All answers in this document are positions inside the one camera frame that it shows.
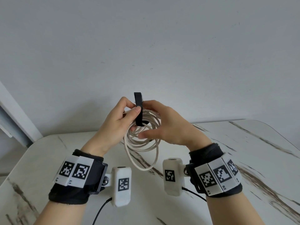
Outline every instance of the person's left arm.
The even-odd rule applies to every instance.
[[[125,107],[132,110],[123,118]],[[103,157],[111,147],[124,137],[129,125],[135,120],[141,107],[122,97],[111,110],[99,131],[82,147],[81,151]],[[34,225],[81,224],[86,204],[67,205],[49,201]]]

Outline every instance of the person's right arm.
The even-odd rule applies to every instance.
[[[138,135],[140,139],[161,139],[170,144],[184,145],[190,151],[204,148],[212,143],[203,132],[171,107],[155,100],[144,101],[143,107],[160,114],[161,126],[158,129],[141,132]],[[264,224],[243,192],[229,197],[206,197],[206,200],[214,225]]]

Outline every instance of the metal screw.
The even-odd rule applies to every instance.
[[[188,175],[188,176],[189,176],[189,173],[188,173],[188,170],[187,170],[186,167],[185,167],[185,169],[183,170],[183,172],[184,172],[185,175]]]
[[[105,176],[103,179],[103,182],[102,182],[102,186],[107,185],[109,181],[110,181],[110,179],[107,176]]]

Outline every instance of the qr code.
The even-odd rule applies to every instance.
[[[174,170],[165,170],[166,181],[174,181],[175,182],[175,172]]]
[[[222,166],[214,169],[214,173],[216,174],[220,183],[225,182],[232,178],[225,165],[222,165]]]
[[[207,171],[205,173],[199,174],[199,177],[201,178],[201,181],[204,184],[204,187],[210,187],[217,184],[217,181],[213,177],[212,173],[210,171]]]
[[[65,177],[69,177],[74,165],[75,164],[72,162],[65,161],[59,174]]]
[[[229,160],[229,162],[227,164],[235,176],[238,173],[238,169],[236,168],[236,166],[234,165],[234,163],[231,160]]]
[[[90,166],[78,163],[74,170],[72,177],[85,179],[88,174],[89,169],[90,169]]]
[[[123,191],[128,189],[129,189],[129,178],[119,179],[118,191]]]

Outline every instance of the white cable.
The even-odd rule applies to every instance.
[[[145,149],[141,149],[141,147],[144,147],[146,145],[148,145],[153,139],[145,139],[143,141],[141,140],[135,140],[134,138],[137,138],[138,134],[142,131],[144,131],[146,128],[148,129],[156,129],[160,127],[160,115],[152,110],[146,110],[143,109],[143,121],[148,121],[149,124],[151,126],[146,125],[145,123],[143,123],[143,127],[138,127],[135,131],[130,131],[129,129],[131,128],[131,126],[136,125],[135,121],[133,121],[129,128],[127,129],[127,133],[124,135],[124,147],[126,150],[126,153],[130,159],[130,161],[132,162],[132,164],[139,170],[141,171],[147,171],[152,169],[152,167],[156,164],[157,159],[158,159],[158,145],[160,143],[160,140],[158,139],[154,139],[155,143],[152,146],[149,146],[148,148]],[[132,156],[129,153],[129,149],[131,149],[132,151],[136,151],[136,152],[145,152],[145,151],[151,151],[153,149],[156,148],[156,157],[154,162],[152,163],[152,165],[150,167],[147,168],[141,168],[139,167],[132,159]]]

